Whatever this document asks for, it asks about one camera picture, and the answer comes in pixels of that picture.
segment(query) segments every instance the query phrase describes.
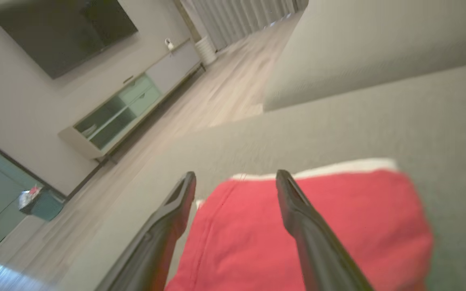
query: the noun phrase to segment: sofa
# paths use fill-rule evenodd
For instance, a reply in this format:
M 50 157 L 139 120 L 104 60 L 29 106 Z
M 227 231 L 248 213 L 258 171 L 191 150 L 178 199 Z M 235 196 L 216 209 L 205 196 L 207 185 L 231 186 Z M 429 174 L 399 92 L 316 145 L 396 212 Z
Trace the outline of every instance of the sofa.
M 264 98 L 261 116 L 188 135 L 150 162 L 59 289 L 95 289 L 186 171 L 205 199 L 236 173 L 391 157 L 435 236 L 428 289 L 466 290 L 466 0 L 310 0 Z

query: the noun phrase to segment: gray curtain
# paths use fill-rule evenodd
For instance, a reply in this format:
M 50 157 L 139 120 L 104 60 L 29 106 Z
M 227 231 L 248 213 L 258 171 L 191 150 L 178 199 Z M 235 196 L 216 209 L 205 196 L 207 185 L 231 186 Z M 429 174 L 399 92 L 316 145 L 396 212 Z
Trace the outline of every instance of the gray curtain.
M 308 4 L 308 0 L 191 1 L 218 50 L 288 14 L 304 10 Z

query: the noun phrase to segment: ribbed white pot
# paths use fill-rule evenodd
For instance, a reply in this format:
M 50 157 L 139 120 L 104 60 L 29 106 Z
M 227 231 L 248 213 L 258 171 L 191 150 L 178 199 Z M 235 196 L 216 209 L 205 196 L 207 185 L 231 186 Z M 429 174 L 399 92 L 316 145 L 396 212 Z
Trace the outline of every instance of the ribbed white pot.
M 205 65 L 209 65 L 217 59 L 215 49 L 207 35 L 198 41 L 195 47 Z

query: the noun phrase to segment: red cloth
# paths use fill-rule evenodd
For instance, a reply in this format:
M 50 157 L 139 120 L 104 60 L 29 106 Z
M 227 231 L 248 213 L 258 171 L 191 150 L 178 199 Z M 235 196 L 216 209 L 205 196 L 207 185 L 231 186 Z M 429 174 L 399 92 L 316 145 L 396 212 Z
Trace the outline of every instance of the red cloth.
M 375 290 L 424 289 L 433 238 L 405 175 L 379 170 L 297 182 Z M 275 181 L 220 184 L 197 212 L 165 290 L 305 290 Z

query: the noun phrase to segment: wall-mounted television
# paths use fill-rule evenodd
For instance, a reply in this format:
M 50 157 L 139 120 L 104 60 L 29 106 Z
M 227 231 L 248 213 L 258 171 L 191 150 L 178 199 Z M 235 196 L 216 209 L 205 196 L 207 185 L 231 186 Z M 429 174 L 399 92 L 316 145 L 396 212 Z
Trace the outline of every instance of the wall-mounted television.
M 0 26 L 51 78 L 138 31 L 118 0 L 0 0 Z

